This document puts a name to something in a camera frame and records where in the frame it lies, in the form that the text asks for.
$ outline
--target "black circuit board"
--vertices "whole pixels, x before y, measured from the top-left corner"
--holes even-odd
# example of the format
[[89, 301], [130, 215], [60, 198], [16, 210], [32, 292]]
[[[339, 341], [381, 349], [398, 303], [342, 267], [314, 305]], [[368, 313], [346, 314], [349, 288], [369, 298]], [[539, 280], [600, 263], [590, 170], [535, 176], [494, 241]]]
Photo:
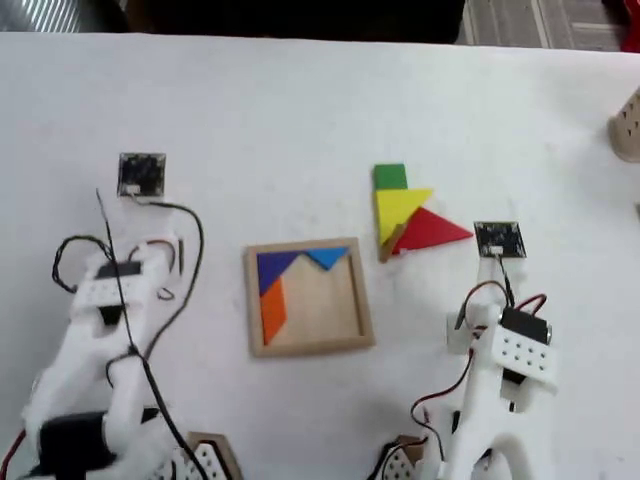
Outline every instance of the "black circuit board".
[[162, 197], [166, 160], [164, 153], [121, 153], [118, 196]]
[[495, 257], [491, 247], [502, 247], [502, 258], [526, 258], [518, 222], [475, 222], [474, 227], [481, 257]]

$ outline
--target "tangram piece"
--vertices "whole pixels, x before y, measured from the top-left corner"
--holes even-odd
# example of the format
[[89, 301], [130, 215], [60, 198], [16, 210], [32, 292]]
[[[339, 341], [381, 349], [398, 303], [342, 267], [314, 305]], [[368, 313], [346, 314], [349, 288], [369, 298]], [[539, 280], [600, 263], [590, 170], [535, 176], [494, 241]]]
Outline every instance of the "tangram piece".
[[331, 270], [331, 267], [347, 253], [347, 250], [347, 247], [313, 248], [305, 253], [325, 270]]
[[397, 225], [406, 223], [432, 193], [429, 188], [376, 191], [379, 244], [391, 236]]
[[420, 207], [409, 219], [404, 234], [393, 247], [393, 253], [433, 247], [470, 237], [473, 237], [471, 232]]
[[373, 183], [376, 190], [404, 190], [407, 174], [403, 163], [376, 165], [373, 167]]
[[300, 255], [299, 251], [269, 252], [258, 254], [258, 277], [260, 279], [260, 295], [263, 295], [282, 272]]
[[273, 282], [269, 290], [260, 296], [260, 311], [262, 313], [264, 344], [269, 345], [287, 321], [287, 307], [284, 301], [281, 278]]

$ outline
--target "robotic arm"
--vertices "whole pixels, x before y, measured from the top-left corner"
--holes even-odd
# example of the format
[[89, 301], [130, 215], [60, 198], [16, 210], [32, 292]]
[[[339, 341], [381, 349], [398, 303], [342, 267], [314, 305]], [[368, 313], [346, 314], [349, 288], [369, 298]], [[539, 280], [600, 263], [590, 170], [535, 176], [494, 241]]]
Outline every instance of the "robotic arm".
[[[140, 351], [162, 327], [162, 319], [149, 310], [171, 282], [178, 245], [173, 235], [143, 239], [128, 245], [130, 259], [118, 265], [131, 337]], [[141, 359], [127, 355], [122, 314], [115, 269], [96, 254], [73, 299], [62, 346], [24, 410], [27, 439], [40, 460], [26, 478], [85, 478], [86, 473], [88, 479], [141, 479], [175, 448], [164, 419], [144, 408], [147, 380]], [[113, 385], [108, 410], [78, 411], [78, 400], [105, 375]]]
[[498, 451], [508, 468], [487, 461], [483, 471], [475, 469], [474, 479], [553, 479], [558, 354], [551, 345], [551, 326], [535, 314], [491, 301], [469, 305], [466, 317], [464, 325], [457, 314], [447, 321], [450, 353], [470, 356], [462, 407], [456, 415], [446, 407], [431, 412], [447, 456], [441, 457], [435, 436], [425, 430], [429, 441], [417, 478], [469, 480], [478, 460]]

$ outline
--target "yellow tangram piece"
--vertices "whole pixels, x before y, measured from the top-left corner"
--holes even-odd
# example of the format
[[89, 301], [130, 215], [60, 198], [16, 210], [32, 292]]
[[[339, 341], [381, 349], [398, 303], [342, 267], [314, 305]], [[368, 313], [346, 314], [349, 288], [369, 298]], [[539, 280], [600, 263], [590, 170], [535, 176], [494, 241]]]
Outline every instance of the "yellow tangram piece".
[[393, 233], [396, 225], [405, 223], [433, 190], [416, 188], [411, 190], [377, 190], [378, 234], [382, 245]]

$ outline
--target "white table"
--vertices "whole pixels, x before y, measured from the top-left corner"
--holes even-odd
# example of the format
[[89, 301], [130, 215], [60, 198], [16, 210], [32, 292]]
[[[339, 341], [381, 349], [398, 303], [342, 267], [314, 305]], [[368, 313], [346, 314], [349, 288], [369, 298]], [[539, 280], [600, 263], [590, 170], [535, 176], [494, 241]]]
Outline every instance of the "white table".
[[[228, 435], [246, 478], [364, 478], [384, 442], [417, 433], [411, 401], [458, 375], [444, 315], [474, 284], [475, 243], [378, 264], [370, 169], [384, 162], [435, 187], [432, 208], [462, 225], [521, 222], [522, 292], [549, 295], [564, 357], [558, 478], [637, 475], [640, 166], [614, 156], [605, 124], [638, 86], [640, 57], [3, 34], [0, 65], [2, 450], [66, 326], [55, 249], [103, 235], [93, 190], [115, 192], [120, 152], [162, 151], [168, 193], [208, 237], [154, 369], [190, 427]], [[377, 346], [252, 358], [243, 247], [351, 235]], [[70, 253], [63, 274], [80, 259]]]

